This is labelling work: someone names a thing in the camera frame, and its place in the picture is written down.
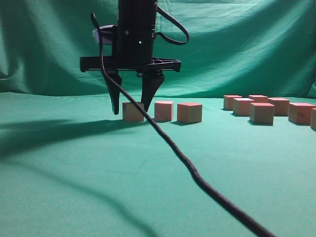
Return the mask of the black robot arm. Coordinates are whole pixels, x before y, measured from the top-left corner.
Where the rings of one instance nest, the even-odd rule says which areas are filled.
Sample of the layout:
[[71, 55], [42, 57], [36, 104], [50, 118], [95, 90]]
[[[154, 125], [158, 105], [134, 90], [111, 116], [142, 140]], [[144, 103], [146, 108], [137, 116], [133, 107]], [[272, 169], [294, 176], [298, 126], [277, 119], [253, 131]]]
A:
[[180, 71], [179, 60], [153, 56], [154, 40], [157, 36], [161, 36], [168, 43], [183, 45], [182, 41], [170, 39], [155, 31], [158, 13], [177, 26], [187, 38], [190, 37], [175, 18], [158, 6], [156, 0], [120, 0], [118, 22], [114, 25], [99, 26], [95, 15], [91, 14], [95, 27], [93, 35], [99, 44], [100, 55], [81, 57], [80, 70], [102, 72], [115, 115], [119, 113], [122, 85], [120, 71], [135, 71], [142, 78], [141, 103], [145, 111], [149, 109], [155, 93], [164, 82], [163, 71]]

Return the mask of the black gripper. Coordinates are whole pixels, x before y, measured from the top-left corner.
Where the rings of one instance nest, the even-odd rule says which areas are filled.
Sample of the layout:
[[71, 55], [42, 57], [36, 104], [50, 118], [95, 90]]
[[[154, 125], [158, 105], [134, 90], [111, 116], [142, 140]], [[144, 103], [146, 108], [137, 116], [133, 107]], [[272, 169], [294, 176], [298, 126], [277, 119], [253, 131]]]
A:
[[[98, 34], [99, 46], [104, 46], [100, 29]], [[165, 75], [162, 73], [162, 70], [179, 72], [181, 62], [176, 59], [153, 57], [153, 37], [149, 37], [145, 41], [144, 38], [137, 39], [134, 38], [134, 35], [127, 34], [127, 42], [123, 42], [125, 38], [119, 35], [117, 25], [114, 29], [114, 34], [113, 44], [110, 45], [111, 54], [107, 56], [81, 57], [80, 71], [97, 71], [103, 65], [104, 69], [107, 70], [106, 74], [119, 86], [122, 85], [122, 78], [118, 71], [146, 72], [142, 75], [141, 103], [147, 112], [153, 97], [164, 82]], [[120, 89], [107, 76], [105, 76], [105, 82], [111, 97], [113, 113], [118, 115]]]

